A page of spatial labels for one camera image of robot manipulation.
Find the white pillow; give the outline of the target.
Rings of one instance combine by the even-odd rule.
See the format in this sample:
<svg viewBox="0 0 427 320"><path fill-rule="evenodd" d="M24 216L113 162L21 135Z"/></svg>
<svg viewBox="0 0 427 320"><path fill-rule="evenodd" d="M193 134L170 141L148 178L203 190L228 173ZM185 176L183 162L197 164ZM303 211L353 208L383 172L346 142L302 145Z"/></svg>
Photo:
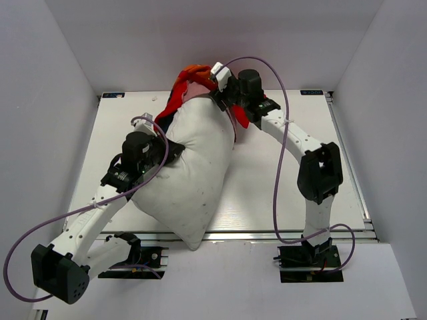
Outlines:
<svg viewBox="0 0 427 320"><path fill-rule="evenodd" d="M234 126L230 116L203 94L184 102L162 129L185 149L131 200L196 250L220 202Z"/></svg>

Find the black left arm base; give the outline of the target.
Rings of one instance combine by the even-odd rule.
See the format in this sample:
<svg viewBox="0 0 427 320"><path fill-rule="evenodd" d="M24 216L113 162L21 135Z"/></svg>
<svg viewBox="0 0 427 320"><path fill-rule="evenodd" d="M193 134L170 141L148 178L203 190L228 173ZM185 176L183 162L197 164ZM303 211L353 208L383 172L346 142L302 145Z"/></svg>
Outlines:
<svg viewBox="0 0 427 320"><path fill-rule="evenodd" d="M117 263L113 269L100 273L97 278L160 280L166 271L168 253L168 247L141 247L136 258Z"/></svg>

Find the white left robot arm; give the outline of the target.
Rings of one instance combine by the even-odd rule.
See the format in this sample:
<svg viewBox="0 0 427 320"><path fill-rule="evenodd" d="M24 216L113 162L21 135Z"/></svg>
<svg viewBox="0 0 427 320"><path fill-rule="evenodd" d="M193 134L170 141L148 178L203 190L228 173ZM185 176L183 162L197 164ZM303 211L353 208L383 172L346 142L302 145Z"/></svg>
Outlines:
<svg viewBox="0 0 427 320"><path fill-rule="evenodd" d="M71 305L85 293L89 282L111 267L137 265L141 241L120 231L92 245L113 216L132 198L138 185L152 177L160 165L175 161L185 146L160 135L134 131L127 134L101 179L89 204L70 226L48 246L38 245L31 254L34 284Z"/></svg>

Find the red patterned pillowcase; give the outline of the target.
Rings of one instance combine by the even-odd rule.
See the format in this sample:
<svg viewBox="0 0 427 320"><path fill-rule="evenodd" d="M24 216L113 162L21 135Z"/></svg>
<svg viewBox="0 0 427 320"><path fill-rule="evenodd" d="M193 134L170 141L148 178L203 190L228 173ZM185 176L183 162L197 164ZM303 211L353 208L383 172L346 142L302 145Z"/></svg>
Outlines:
<svg viewBox="0 0 427 320"><path fill-rule="evenodd" d="M155 118L166 137L190 149L202 147L233 149L236 125L249 125L243 108L234 103L226 111L211 100L218 88L208 65L189 65L178 75L165 106Z"/></svg>

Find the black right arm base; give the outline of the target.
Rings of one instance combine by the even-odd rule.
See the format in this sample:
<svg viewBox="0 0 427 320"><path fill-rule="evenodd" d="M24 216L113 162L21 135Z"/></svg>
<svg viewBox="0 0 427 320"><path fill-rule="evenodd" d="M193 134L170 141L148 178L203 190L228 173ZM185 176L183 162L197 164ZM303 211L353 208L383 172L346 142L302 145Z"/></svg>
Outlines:
<svg viewBox="0 0 427 320"><path fill-rule="evenodd" d="M314 260L302 246L278 247L278 255L273 258L280 270L282 283L342 283L341 260L338 248L333 245Z"/></svg>

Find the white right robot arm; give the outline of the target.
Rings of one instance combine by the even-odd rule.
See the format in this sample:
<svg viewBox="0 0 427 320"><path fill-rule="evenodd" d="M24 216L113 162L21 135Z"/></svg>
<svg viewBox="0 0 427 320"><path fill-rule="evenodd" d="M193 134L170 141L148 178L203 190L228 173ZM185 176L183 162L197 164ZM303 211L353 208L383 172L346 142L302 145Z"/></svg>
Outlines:
<svg viewBox="0 0 427 320"><path fill-rule="evenodd" d="M332 203L343 182L340 148L334 142L318 141L291 122L286 108L266 96L256 70L245 69L234 76L216 63L211 78L218 87L209 95L222 111L241 107L250 123L280 142L282 151L289 151L298 162L297 187L306 201L301 256L306 264L318 265L332 245Z"/></svg>

